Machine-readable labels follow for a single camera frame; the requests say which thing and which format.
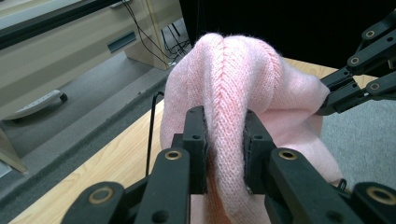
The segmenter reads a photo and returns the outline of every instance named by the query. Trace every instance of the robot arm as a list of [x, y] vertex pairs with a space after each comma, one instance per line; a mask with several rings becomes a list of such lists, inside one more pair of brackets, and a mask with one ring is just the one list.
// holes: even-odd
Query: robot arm
[[[342, 113], [369, 100], [396, 100], [396, 10], [366, 29], [361, 38], [347, 66], [321, 80], [331, 93], [318, 115]], [[360, 89], [353, 79], [360, 75], [377, 79]]]
[[[203, 106], [186, 114], [183, 133], [162, 150], [150, 175], [124, 188], [101, 182], [85, 189], [62, 221], [68, 223], [190, 223], [190, 195], [207, 193], [207, 131]], [[276, 147], [252, 111], [244, 130], [244, 180], [272, 223], [395, 223], [396, 190], [361, 182], [352, 192], [326, 182], [300, 152]]]

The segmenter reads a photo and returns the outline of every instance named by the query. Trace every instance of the metal screw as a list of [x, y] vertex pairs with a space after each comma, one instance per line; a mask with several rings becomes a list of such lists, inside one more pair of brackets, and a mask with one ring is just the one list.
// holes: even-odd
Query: metal screw
[[280, 151], [279, 156], [285, 160], [288, 160], [288, 161], [294, 161], [295, 159], [297, 159], [297, 155], [290, 150]]
[[359, 62], [359, 58], [353, 58], [350, 60], [351, 63], [358, 63]]
[[379, 89], [379, 84], [378, 83], [373, 83], [370, 85], [370, 89], [372, 89], [373, 91], [376, 91]]
[[396, 204], [396, 195], [385, 189], [370, 187], [366, 190], [366, 192], [372, 199], [376, 200], [379, 203], [384, 203], [388, 205]]
[[366, 33], [367, 37], [372, 37], [373, 35], [375, 35], [374, 31], [369, 31], [369, 32]]
[[181, 158], [181, 152], [179, 151], [168, 151], [165, 153], [165, 158], [170, 160], [170, 161], [174, 161], [174, 160], [178, 160]]
[[91, 193], [88, 201], [93, 204], [105, 203], [113, 197], [114, 190], [110, 187], [102, 187]]

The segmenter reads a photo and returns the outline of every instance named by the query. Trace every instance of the ribbed knit pattern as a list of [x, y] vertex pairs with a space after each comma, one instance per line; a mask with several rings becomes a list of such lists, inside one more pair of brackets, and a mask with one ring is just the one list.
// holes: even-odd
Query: ribbed knit pattern
[[298, 71], [259, 39], [201, 37], [167, 80], [161, 126], [162, 148], [168, 148], [174, 133], [183, 133], [186, 112], [205, 108], [208, 193], [192, 196], [191, 223], [270, 223], [264, 196], [248, 194], [243, 178], [248, 109], [278, 147], [302, 152], [327, 181], [341, 178], [319, 139], [322, 117], [314, 115], [328, 93], [317, 77]]

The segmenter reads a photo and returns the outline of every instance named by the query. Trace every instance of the cable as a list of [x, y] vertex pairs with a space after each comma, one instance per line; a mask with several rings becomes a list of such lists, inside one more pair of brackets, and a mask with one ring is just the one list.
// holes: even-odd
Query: cable
[[180, 50], [181, 50], [183, 53], [185, 53], [184, 49], [183, 49], [183, 48], [180, 46], [180, 44], [178, 43], [178, 41], [177, 41], [177, 39], [176, 39], [175, 35], [173, 34], [173, 32], [172, 32], [171, 28], [169, 28], [169, 26], [167, 26], [167, 27], [168, 27], [169, 31], [171, 32], [171, 34], [172, 34], [172, 37], [175, 39], [175, 41], [176, 41], [177, 45], [180, 47]]
[[[189, 39], [188, 39], [188, 40], [185, 40], [185, 41], [182, 41], [182, 42], [177, 42], [177, 40], [175, 39], [176, 42], [177, 42], [177, 44], [175, 44], [172, 48], [169, 48], [169, 46], [168, 46], [168, 44], [167, 44], [167, 42], [166, 42], [166, 39], [165, 39], [165, 35], [163, 34], [163, 30], [161, 30], [161, 33], [162, 33], [162, 35], [163, 35], [163, 44], [164, 44], [164, 46], [165, 46], [165, 49], [168, 50], [170, 54], [172, 54], [172, 55], [178, 54], [179, 56], [181, 56], [181, 55], [179, 54], [179, 51], [180, 51], [180, 50], [182, 51], [182, 53], [183, 53], [184, 55], [187, 54], [185, 48], [190, 44], [190, 40], [189, 40]], [[173, 49], [174, 49], [175, 47], [180, 47], [180, 49], [178, 49], [176, 52], [173, 52]]]
[[148, 155], [146, 160], [146, 176], [149, 175], [149, 159], [151, 158], [151, 142], [152, 142], [152, 133], [154, 130], [155, 106], [157, 105], [157, 97], [159, 95], [164, 96], [164, 93], [162, 91], [158, 91], [152, 97], [152, 103], [151, 103], [151, 118], [149, 120], [149, 130], [148, 130]]
[[[137, 23], [137, 19], [136, 19], [136, 17], [134, 16], [134, 12], [132, 11], [132, 9], [131, 9], [131, 7], [129, 6], [129, 4], [127, 4], [126, 2], [125, 2], [125, 0], [122, 0], [121, 1], [123, 4], [124, 4], [124, 6], [127, 8], [127, 10], [128, 10], [128, 12], [129, 12], [129, 14], [131, 15], [131, 17], [132, 17], [132, 19], [134, 20], [134, 23], [136, 24], [136, 27], [137, 27], [137, 31], [138, 31], [138, 33], [139, 33], [139, 36], [140, 36], [140, 39], [142, 40], [142, 44], [143, 44], [143, 46], [148, 50], [148, 52], [150, 52], [152, 55], [154, 55], [155, 57], [157, 57], [161, 62], [163, 62], [164, 64], [166, 64], [166, 65], [170, 65], [170, 64], [173, 64], [175, 61], [176, 61], [176, 59], [177, 59], [177, 57], [178, 56], [176, 56], [175, 58], [170, 58], [169, 56], [167, 56], [162, 50], [161, 50], [161, 48], [160, 47], [158, 47], [158, 45], [140, 28], [140, 26], [139, 26], [139, 24]], [[155, 54], [154, 52], [152, 52], [146, 45], [145, 45], [145, 42], [144, 42], [144, 40], [143, 40], [143, 38], [142, 38], [142, 35], [141, 35], [141, 33], [143, 33], [145, 36], [146, 36], [146, 38], [148, 38], [148, 40], [152, 43], [152, 44], [154, 44], [154, 46], [166, 57], [166, 58], [168, 58], [168, 59], [171, 59], [171, 60], [173, 60], [171, 63], [167, 63], [167, 62], [165, 62], [163, 59], [161, 59], [157, 54]]]
[[196, 28], [195, 28], [195, 42], [196, 42], [196, 40], [198, 39], [198, 31], [199, 31], [199, 25], [200, 25], [200, 22], [199, 22], [199, 20], [200, 20], [200, 8], [201, 8], [201, 0], [198, 0], [198, 7], [197, 7], [197, 24], [196, 24]]

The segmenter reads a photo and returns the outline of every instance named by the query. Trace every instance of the wooden tabletop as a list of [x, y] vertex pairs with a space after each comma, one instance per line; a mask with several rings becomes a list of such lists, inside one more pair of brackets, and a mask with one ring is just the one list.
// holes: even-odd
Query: wooden tabletop
[[[335, 70], [312, 63], [294, 60], [288, 60], [288, 62], [301, 71], [317, 77], [325, 77]], [[373, 77], [362, 76], [357, 78], [357, 82], [362, 86], [373, 79]], [[151, 167], [160, 151], [163, 101], [157, 104], [155, 111]], [[127, 188], [143, 178], [146, 169], [150, 113], [150, 111], [146, 113], [109, 142], [77, 170], [14, 218], [11, 223], [60, 223], [69, 206], [87, 187], [102, 181], [114, 181]]]

